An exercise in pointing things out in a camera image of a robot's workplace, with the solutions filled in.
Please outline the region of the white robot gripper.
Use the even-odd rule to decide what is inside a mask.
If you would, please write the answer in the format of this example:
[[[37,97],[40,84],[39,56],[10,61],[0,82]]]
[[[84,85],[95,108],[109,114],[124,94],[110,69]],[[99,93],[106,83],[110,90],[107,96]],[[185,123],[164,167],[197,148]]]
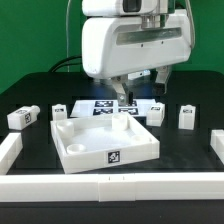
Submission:
[[[82,63],[88,76],[112,78],[121,107],[131,106],[133,93],[126,74],[156,69],[153,92],[167,92],[173,65],[191,53],[190,22],[185,10],[170,14],[162,28],[143,29],[140,17],[88,19],[82,30]]]

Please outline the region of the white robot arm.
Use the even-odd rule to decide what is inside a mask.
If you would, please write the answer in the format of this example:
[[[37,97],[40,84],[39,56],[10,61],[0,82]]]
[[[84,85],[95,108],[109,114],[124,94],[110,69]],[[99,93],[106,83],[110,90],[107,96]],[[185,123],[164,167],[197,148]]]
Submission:
[[[166,84],[170,67],[189,59],[195,46],[190,0],[83,0],[82,63],[94,79],[109,79],[120,106],[132,103],[128,75],[157,71]]]

